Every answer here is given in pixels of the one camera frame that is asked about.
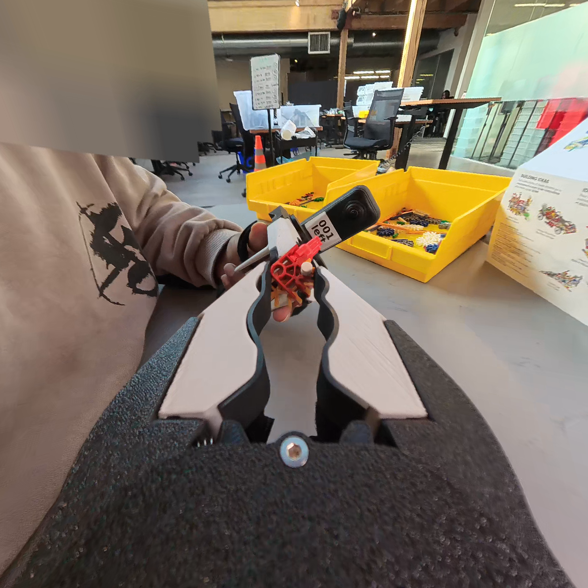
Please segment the red toy connector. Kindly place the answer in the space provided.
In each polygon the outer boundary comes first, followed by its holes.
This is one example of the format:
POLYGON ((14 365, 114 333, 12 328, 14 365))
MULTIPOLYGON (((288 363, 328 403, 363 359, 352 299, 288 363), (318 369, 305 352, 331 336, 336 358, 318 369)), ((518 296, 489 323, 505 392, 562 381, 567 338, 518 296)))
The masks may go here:
POLYGON ((272 282, 291 296, 305 290, 306 277, 302 275, 301 269, 306 261, 310 261, 310 258, 299 254, 298 248, 293 247, 271 266, 272 282))

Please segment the clear storage tub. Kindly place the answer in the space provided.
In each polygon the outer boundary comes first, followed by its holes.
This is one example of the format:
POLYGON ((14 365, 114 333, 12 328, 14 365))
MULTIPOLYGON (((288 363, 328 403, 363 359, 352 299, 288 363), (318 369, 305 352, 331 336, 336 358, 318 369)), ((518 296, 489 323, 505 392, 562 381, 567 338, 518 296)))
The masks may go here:
MULTIPOLYGON (((248 131, 268 130, 268 111, 254 110, 252 92, 235 91, 233 95, 239 107, 243 128, 248 131)), ((292 121, 297 128, 317 128, 320 126, 320 105, 291 105, 271 110, 272 128, 281 129, 287 121, 292 121)))

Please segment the yellow toy connector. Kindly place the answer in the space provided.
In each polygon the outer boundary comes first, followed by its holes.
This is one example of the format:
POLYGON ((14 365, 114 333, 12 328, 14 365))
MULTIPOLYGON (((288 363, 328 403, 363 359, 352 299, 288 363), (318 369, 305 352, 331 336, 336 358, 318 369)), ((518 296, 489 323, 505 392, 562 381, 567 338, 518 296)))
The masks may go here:
POLYGON ((297 309, 305 308, 309 304, 314 285, 311 276, 295 276, 293 280, 272 279, 270 303, 272 310, 287 307, 294 312, 297 309))

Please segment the whiteboard on stand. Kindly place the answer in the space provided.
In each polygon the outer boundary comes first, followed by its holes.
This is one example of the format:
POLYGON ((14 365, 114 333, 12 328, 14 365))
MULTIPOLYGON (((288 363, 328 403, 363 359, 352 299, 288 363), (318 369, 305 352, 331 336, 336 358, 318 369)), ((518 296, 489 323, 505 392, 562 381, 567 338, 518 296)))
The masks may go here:
POLYGON ((281 57, 277 54, 253 56, 249 63, 252 82, 252 107, 254 111, 266 111, 267 113, 270 165, 274 166, 273 113, 281 106, 281 57))

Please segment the folded instruction sheet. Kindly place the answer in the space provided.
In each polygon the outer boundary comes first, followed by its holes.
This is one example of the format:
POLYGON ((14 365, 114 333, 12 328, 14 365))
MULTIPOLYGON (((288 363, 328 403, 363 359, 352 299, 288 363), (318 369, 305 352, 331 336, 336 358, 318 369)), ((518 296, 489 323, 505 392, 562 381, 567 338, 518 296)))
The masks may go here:
POLYGON ((587 120, 521 164, 504 191, 487 261, 587 324, 587 120))

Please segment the wooden table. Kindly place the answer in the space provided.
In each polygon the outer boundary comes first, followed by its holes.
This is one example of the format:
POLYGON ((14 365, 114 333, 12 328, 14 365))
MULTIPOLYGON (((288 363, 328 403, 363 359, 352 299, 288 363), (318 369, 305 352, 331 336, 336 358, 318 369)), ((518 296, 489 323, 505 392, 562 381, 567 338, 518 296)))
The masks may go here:
POLYGON ((408 127, 401 133, 401 141, 399 144, 399 150, 396 154, 394 168, 396 170, 406 170, 408 167, 408 158, 410 153, 410 145, 412 138, 415 133, 415 126, 417 119, 421 115, 425 115, 429 110, 434 113, 447 110, 454 111, 452 122, 450 123, 448 135, 445 142, 442 155, 439 161, 439 169, 445 170, 449 163, 450 156, 452 154, 453 145, 458 134, 459 124, 462 119, 463 111, 467 109, 474 109, 487 105, 492 102, 500 102, 501 97, 491 98, 462 98, 462 99, 426 99, 418 101, 406 102, 399 108, 401 115, 409 115, 410 121, 408 127))

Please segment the person's left forearm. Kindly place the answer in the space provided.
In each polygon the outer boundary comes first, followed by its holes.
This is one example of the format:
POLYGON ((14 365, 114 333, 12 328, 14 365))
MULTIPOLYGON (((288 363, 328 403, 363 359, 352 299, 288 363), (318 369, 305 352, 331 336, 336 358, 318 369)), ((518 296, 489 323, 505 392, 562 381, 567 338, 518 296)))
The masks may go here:
POLYGON ((129 164, 125 213, 156 275, 195 286, 217 286, 227 263, 237 264, 241 227, 182 202, 161 179, 129 164))

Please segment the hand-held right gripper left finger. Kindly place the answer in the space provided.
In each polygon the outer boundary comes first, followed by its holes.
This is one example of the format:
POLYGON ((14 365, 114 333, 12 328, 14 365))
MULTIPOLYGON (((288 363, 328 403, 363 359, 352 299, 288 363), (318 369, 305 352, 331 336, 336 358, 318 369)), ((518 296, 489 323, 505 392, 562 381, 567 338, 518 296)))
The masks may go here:
POLYGON ((253 268, 198 316, 158 409, 160 419, 204 421, 213 439, 223 422, 266 442, 270 382, 260 334, 270 318, 270 264, 253 268))

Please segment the person's beige sweater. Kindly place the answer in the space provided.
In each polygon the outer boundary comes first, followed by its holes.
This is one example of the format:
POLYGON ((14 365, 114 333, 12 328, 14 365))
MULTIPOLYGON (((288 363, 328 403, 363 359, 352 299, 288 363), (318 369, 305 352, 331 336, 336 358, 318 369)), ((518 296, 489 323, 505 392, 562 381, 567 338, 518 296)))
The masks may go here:
POLYGON ((1 571, 142 357, 158 283, 129 164, 1 144, 1 571))

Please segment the person's left hand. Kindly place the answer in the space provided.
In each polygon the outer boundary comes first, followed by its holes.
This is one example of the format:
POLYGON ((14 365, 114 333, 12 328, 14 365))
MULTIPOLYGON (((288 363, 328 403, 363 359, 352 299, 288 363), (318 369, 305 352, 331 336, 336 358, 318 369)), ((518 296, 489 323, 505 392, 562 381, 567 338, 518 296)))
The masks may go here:
POLYGON ((267 246, 267 225, 261 222, 255 222, 231 237, 215 262, 215 277, 222 284, 224 291, 229 290, 244 277, 245 274, 237 271, 237 267, 264 251, 267 246))

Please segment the short red toy rod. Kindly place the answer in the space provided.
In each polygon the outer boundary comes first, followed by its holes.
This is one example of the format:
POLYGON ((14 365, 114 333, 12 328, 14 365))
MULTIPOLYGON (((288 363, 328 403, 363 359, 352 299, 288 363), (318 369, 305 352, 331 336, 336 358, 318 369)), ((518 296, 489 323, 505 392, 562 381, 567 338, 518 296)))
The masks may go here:
POLYGON ((319 236, 315 236, 306 243, 297 245, 293 252, 295 262, 303 263, 305 261, 311 261, 320 252, 321 246, 322 240, 319 236))

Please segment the yellow plastic bin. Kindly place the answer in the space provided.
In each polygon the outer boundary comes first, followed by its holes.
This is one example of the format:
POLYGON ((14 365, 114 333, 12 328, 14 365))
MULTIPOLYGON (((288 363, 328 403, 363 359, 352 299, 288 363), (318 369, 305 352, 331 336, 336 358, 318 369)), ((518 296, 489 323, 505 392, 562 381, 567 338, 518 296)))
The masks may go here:
POLYGON ((364 181, 379 220, 403 208, 452 222, 437 254, 360 232, 337 247, 387 269, 427 283, 490 230, 509 179, 495 175, 409 167, 364 181))
POLYGON ((250 173, 246 180, 247 207, 257 219, 270 221, 269 213, 278 206, 302 222, 312 213, 376 175, 377 160, 310 157, 250 173), (324 196, 321 203, 307 208, 286 205, 308 192, 324 196))

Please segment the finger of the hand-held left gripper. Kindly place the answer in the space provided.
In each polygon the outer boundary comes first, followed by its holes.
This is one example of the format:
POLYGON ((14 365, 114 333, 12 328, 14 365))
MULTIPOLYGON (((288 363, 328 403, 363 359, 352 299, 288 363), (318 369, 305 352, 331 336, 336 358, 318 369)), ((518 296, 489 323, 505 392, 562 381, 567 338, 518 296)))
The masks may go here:
POLYGON ((269 260, 277 261, 301 243, 299 232, 291 219, 275 219, 268 225, 269 260))

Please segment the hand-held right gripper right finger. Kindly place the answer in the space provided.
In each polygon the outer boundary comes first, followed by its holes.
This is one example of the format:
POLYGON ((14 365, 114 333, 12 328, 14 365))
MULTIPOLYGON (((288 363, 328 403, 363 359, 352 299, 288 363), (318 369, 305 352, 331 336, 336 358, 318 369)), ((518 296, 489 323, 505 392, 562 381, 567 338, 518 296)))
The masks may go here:
POLYGON ((353 422, 374 440, 386 420, 426 419, 386 318, 323 267, 315 272, 314 296, 325 339, 316 384, 318 440, 340 441, 353 422))

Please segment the rack of small storage bins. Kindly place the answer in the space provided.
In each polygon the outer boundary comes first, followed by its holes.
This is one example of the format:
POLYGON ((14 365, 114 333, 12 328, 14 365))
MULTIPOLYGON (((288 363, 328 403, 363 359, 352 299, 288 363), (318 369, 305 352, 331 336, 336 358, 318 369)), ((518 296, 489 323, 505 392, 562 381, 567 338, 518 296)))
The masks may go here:
POLYGON ((587 119, 587 98, 493 101, 463 115, 452 155, 516 169, 587 119))

